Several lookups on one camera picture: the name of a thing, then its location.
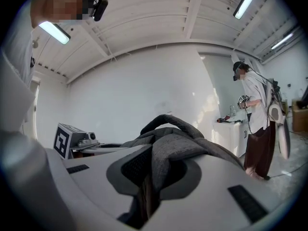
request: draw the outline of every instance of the brown pants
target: brown pants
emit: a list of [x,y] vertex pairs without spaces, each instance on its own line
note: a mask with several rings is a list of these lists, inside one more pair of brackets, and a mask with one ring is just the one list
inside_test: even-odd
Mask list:
[[249,134],[245,154],[244,168],[252,168],[261,176],[266,177],[273,159],[276,138],[276,125],[271,121],[267,129],[261,128]]

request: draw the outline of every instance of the white lab coat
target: white lab coat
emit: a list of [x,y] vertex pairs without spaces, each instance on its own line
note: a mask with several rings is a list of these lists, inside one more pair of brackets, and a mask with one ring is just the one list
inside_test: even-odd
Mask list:
[[245,74],[243,80],[245,94],[250,101],[261,100],[261,103],[250,107],[249,126],[252,133],[256,133],[260,128],[265,130],[270,124],[266,112],[266,95],[262,84],[266,87],[265,81],[254,71],[249,71]]

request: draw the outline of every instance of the gray fabric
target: gray fabric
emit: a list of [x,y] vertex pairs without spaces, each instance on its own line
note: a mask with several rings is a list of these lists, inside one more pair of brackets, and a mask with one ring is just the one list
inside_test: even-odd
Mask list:
[[[177,128],[156,127],[170,123]],[[133,147],[141,144],[152,144],[152,181],[155,191],[164,186],[170,160],[182,160],[200,154],[208,154],[227,160],[243,168],[240,160],[224,147],[206,140],[203,134],[181,119],[171,115],[159,115],[141,131],[141,135],[128,141],[121,147]]]

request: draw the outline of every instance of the ceiling light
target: ceiling light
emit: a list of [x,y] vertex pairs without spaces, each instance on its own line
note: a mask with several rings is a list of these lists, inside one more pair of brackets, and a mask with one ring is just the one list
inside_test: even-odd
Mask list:
[[236,19],[240,19],[242,15],[245,13],[246,9],[250,5],[252,0],[241,0],[239,6],[236,8],[233,16],[235,16]]
[[49,21],[45,21],[39,24],[39,27],[48,32],[51,36],[53,36],[56,40],[60,41],[62,44],[66,44],[70,40],[70,36],[57,24],[50,23]]
[[282,45],[283,43],[285,43],[292,36],[293,36],[293,33],[290,33],[288,36],[286,36],[281,41],[279,41],[277,44],[275,44],[271,49],[273,50],[273,49],[277,48],[278,46]]

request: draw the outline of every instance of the cardboard box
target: cardboard box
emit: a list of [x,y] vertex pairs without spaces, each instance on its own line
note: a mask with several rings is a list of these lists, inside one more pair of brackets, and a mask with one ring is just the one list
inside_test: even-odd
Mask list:
[[292,100],[293,131],[308,131],[308,109],[299,109],[296,101],[299,99]]

